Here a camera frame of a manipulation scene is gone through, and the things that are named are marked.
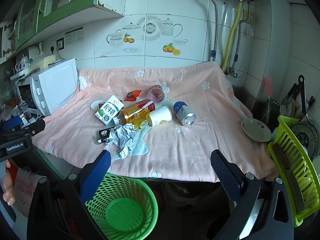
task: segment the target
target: pink cloth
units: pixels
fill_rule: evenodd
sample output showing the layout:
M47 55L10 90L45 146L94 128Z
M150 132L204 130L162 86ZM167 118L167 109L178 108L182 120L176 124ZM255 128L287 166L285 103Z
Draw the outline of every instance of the pink cloth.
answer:
M39 149L77 167L93 162L104 148L103 144L95 145L93 137L105 126L90 109L91 103L107 100L112 94L124 96L123 91L135 89L142 90L143 95L160 81L170 88L168 100L184 101L196 113L196 122L184 127L173 114L171 122L151 127L143 138L149 152L112 159L110 173L217 182L210 155L219 149L244 173L251 172L258 179L276 175L266 144L250 140L243 132L242 115L252 114L235 98L230 82L216 63L185 68L81 70L79 76L80 88L74 97L46 117L44 131L33 137ZM113 156L114 149L109 150Z

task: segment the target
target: plastic cup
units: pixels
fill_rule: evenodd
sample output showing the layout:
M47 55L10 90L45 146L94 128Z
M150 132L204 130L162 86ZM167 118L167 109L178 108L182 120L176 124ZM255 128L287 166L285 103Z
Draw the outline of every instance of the plastic cup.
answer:
M148 125L155 126L161 123L170 122L172 120L172 113L167 106L161 106L156 110L150 112L148 118Z
M160 103L164 101L166 95L165 92L162 90L161 86L155 85L149 90L147 97L154 103Z

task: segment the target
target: human hand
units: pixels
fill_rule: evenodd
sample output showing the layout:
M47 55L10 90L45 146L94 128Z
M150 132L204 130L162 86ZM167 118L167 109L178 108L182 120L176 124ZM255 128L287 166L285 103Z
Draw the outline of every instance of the human hand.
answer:
M6 168L11 167L11 164L8 160L6 160L5 166ZM12 179L11 179L10 173L7 170L5 171L3 186L4 186L3 199L8 203L9 206L11 206L15 202L15 199L13 195Z

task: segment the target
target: green trash can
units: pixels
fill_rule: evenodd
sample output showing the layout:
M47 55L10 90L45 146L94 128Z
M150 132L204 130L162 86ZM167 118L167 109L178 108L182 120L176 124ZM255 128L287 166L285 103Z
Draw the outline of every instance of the green trash can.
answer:
M108 173L85 205L110 240L142 240L158 218L157 201L147 184Z

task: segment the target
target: cabinet handle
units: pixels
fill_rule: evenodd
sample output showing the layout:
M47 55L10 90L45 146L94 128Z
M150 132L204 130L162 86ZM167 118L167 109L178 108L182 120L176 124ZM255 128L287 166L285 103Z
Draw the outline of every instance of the cabinet handle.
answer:
M40 0L39 12L43 13L43 11L41 10L41 5L42 5L42 0Z
M17 19L16 20L16 24L15 24L15 28L14 28L14 35L15 36L18 36L18 34L17 34L17 29L18 29L18 27L19 27L19 25L18 25L18 22L20 21L20 19Z

